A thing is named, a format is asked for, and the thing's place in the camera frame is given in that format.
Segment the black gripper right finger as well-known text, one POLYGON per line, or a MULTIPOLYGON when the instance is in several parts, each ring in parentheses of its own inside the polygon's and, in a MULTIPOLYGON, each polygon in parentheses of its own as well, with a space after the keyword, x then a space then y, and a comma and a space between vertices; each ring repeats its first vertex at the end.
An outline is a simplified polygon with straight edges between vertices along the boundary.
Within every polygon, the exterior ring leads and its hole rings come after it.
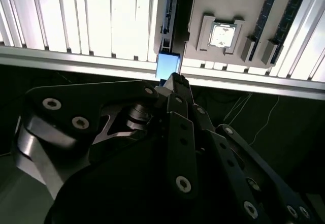
POLYGON ((202 187, 213 217, 222 223, 321 223, 311 203, 301 198, 248 143, 226 124, 214 127, 194 102, 190 84, 181 79, 189 105, 202 187))

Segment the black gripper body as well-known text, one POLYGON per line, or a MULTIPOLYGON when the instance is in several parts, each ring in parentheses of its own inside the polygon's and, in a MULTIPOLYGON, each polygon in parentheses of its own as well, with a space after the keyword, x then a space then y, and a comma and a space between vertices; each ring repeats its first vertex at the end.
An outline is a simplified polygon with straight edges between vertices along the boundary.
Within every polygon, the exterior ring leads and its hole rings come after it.
POLYGON ((222 223, 198 169, 194 124, 166 112, 153 132, 72 176, 46 223, 222 223))

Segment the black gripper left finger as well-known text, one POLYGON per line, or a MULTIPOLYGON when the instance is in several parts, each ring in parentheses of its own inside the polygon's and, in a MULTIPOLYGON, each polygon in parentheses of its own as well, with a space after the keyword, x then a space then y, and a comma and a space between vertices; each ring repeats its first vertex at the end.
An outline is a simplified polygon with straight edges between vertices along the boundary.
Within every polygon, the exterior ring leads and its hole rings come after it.
POLYGON ((172 73, 156 87, 134 80, 31 89, 17 124, 18 168, 56 199, 72 176, 144 139, 166 112, 187 117, 182 78, 172 73))

